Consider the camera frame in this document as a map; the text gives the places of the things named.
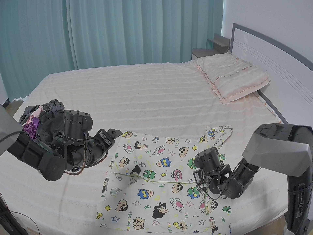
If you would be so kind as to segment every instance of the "mattress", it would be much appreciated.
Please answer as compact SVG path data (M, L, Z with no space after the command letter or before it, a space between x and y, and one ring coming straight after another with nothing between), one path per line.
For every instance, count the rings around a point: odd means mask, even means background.
M206 126L231 125L225 143L234 169L260 124L277 123L254 94L223 105L194 61L140 64L67 71L47 76L14 115L51 99L65 109L92 116L95 135L101 129L133 130L156 136L198 138ZM108 157L115 153L116 144ZM64 174L46 181L36 170L8 152L0 159L0 189L12 211L31 217L41 234L116 234L95 226L96 206L110 159L78 176ZM232 200L232 235L242 235L282 215L288 207L286 176L261 169L238 199ZM32 230L32 221L21 216Z

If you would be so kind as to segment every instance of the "striped pillow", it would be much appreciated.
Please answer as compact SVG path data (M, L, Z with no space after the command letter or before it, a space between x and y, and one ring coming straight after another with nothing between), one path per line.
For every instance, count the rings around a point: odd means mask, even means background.
M223 104L240 99L270 83L261 69L241 61L230 52L195 60Z

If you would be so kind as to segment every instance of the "wooden nightstand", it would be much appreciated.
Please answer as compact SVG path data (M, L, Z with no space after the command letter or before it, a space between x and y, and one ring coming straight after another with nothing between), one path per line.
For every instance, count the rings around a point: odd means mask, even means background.
M213 43L213 49L192 49L191 60L199 57L213 56L215 54L227 53L230 40L218 34L214 34L213 39L207 39Z

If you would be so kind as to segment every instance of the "curtain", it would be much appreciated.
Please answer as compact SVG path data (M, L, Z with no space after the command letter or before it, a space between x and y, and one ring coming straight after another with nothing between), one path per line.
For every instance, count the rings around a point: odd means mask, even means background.
M0 72L13 98L51 73L185 62L222 17L223 0L0 0Z

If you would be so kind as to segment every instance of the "purple cloth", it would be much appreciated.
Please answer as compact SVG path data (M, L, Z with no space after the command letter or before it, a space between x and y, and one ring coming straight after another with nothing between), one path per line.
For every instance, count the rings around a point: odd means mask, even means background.
M33 117L33 121L29 124L26 124L23 127L23 130L29 133L29 136L32 139L36 139L36 131L37 131L37 127L39 125L39 119L36 117Z

